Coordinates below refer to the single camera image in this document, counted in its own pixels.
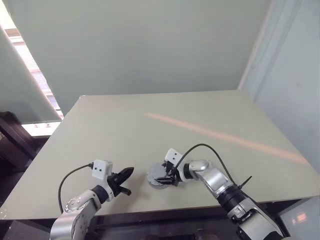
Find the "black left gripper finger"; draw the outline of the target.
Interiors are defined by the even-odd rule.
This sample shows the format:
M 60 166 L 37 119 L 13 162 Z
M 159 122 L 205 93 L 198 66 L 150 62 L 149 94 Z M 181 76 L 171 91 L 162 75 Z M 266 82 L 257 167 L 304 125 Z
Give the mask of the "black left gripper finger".
M 126 167 L 117 174 L 117 181 L 126 181 L 133 173 L 134 167 Z
M 125 187 L 123 187 L 121 185 L 118 185 L 117 188 L 118 188 L 119 193 L 123 193 L 123 194 L 125 194 L 127 196 L 130 196 L 132 194 L 132 191 L 130 189 L 125 188 Z

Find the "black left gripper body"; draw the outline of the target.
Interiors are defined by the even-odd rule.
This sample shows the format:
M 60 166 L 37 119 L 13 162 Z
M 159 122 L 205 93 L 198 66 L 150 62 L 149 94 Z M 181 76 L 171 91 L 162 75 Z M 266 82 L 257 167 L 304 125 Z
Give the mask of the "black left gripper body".
M 125 192 L 125 189 L 121 186 L 124 182 L 124 173 L 112 173 L 107 177 L 107 183 L 113 192 L 113 196 L 117 197 L 120 193 Z

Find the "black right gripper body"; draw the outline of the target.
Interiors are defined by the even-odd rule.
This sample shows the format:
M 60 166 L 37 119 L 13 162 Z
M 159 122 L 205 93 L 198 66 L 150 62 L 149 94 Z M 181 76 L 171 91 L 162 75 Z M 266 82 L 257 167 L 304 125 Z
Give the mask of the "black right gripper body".
M 179 184 L 178 170 L 172 162 L 166 163 L 166 176 L 168 178 L 168 184 L 177 186 Z

